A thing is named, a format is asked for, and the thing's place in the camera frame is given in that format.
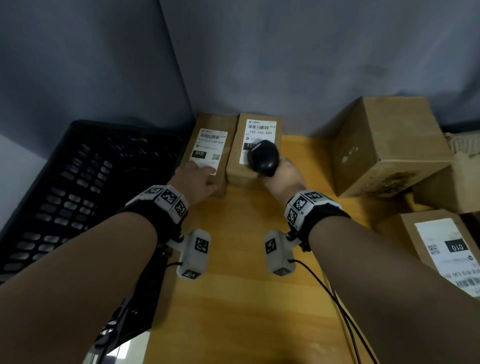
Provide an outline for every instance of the forearm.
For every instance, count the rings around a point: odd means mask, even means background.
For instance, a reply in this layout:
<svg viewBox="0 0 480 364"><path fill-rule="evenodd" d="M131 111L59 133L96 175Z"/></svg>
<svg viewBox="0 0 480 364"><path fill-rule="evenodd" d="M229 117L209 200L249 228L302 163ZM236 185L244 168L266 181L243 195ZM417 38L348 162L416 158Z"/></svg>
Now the forearm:
<svg viewBox="0 0 480 364"><path fill-rule="evenodd" d="M342 217L321 220L309 241L381 363L480 354L479 303L393 242Z"/></svg>
<svg viewBox="0 0 480 364"><path fill-rule="evenodd" d="M81 363L138 280L156 241L148 220L121 213L0 286L4 362Z"/></svg>

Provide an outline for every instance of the hand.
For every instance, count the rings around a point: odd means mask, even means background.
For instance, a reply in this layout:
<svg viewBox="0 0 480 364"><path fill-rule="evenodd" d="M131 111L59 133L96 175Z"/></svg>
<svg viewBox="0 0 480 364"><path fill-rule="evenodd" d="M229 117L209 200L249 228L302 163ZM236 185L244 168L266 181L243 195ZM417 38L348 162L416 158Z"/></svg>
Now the hand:
<svg viewBox="0 0 480 364"><path fill-rule="evenodd" d="M307 189L307 182L297 166L284 156L280 156L280 163L273 177L264 177L264 184L282 206L286 206L297 192Z"/></svg>
<svg viewBox="0 0 480 364"><path fill-rule="evenodd" d="M216 186L207 182L207 177L212 173L215 173L215 168L199 168L195 162L189 161L185 166L175 170L175 175L168 183L185 196L190 206L193 206L216 191Z"/></svg>

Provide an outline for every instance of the black plastic crate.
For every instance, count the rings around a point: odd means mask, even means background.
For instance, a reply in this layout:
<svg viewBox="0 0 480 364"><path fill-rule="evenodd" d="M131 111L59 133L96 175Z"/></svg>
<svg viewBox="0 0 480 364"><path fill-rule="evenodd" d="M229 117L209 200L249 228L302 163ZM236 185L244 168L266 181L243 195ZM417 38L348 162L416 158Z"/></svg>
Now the black plastic crate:
<svg viewBox="0 0 480 364"><path fill-rule="evenodd" d="M160 129L74 121L0 233L0 284L152 184L166 184L187 141ZM108 351L151 327L166 261L162 250L154 253L121 320L119 307L92 351L103 351L116 325Z"/></svg>

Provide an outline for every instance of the barcode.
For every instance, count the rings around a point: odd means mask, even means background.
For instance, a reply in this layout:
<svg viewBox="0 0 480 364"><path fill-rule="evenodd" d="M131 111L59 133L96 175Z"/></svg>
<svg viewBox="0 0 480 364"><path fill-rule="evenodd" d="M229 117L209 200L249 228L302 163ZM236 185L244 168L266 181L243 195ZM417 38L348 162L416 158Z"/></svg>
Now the barcode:
<svg viewBox="0 0 480 364"><path fill-rule="evenodd" d="M203 133L200 133L200 136L202 138L207 138L207 139L218 139L218 138L220 138L219 135L211 135L211 134L203 134Z"/></svg>
<svg viewBox="0 0 480 364"><path fill-rule="evenodd" d="M464 280L456 280L455 284L460 288L466 288L468 286L477 286L480 285L480 278L473 277Z"/></svg>
<svg viewBox="0 0 480 364"><path fill-rule="evenodd" d="M257 130L263 130L263 129L268 129L268 126L264 125L249 125L249 129L257 129Z"/></svg>
<svg viewBox="0 0 480 364"><path fill-rule="evenodd" d="M435 244L427 245L427 248L431 255L440 254L440 250L438 250L438 247Z"/></svg>

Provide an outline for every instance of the white wall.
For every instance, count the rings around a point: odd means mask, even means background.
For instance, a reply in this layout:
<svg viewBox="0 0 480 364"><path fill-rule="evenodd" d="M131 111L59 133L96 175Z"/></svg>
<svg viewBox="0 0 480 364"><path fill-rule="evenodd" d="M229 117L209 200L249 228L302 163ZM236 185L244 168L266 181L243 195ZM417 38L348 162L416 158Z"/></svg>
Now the white wall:
<svg viewBox="0 0 480 364"><path fill-rule="evenodd" d="M0 229L46 160L0 135Z"/></svg>

